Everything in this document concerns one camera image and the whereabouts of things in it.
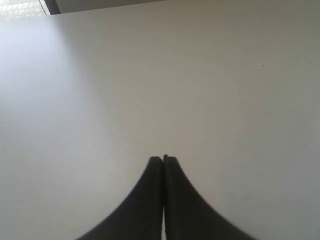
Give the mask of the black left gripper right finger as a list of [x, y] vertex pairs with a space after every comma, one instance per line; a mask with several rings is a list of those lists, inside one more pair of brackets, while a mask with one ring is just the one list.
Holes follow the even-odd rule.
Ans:
[[251, 240], [197, 192], [178, 159], [163, 157], [165, 236], [168, 240]]

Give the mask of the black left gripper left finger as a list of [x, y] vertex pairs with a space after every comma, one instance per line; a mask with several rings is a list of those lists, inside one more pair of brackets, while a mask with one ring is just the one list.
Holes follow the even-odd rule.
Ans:
[[160, 240], [163, 224], [163, 161], [152, 156], [124, 201], [80, 240]]

